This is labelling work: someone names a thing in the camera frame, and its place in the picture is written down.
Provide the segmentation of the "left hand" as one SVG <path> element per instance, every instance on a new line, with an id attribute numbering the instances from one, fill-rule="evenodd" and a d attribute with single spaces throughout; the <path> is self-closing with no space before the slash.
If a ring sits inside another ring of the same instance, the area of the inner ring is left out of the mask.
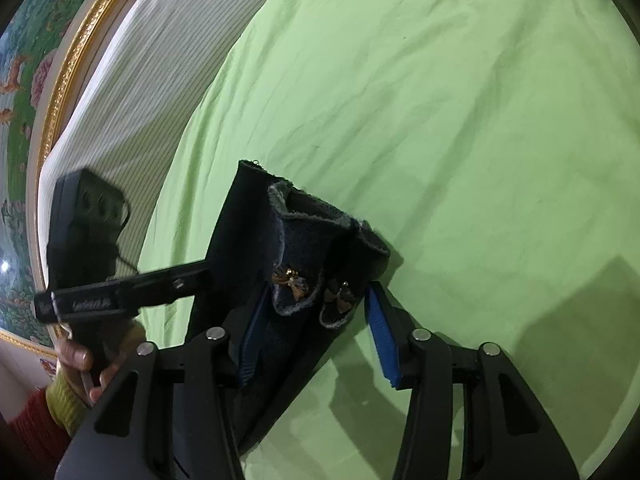
<path id="1" fill-rule="evenodd" d="M 99 400 L 126 360 L 126 353 L 120 352 L 109 366 L 100 371 L 100 377 L 95 382 L 91 378 L 91 372 L 96 368 L 89 349 L 76 341 L 60 339 L 55 344 L 55 351 L 58 356 L 58 370 L 73 392 L 87 405 L 93 405 Z"/>

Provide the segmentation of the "left forearm red yellow sleeve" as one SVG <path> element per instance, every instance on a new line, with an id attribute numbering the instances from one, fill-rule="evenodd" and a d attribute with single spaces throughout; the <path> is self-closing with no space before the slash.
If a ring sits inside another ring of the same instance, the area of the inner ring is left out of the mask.
<path id="1" fill-rule="evenodd" d="M 89 413 L 62 373 L 29 397 L 21 413 L 1 419 L 1 478 L 53 479 Z"/>

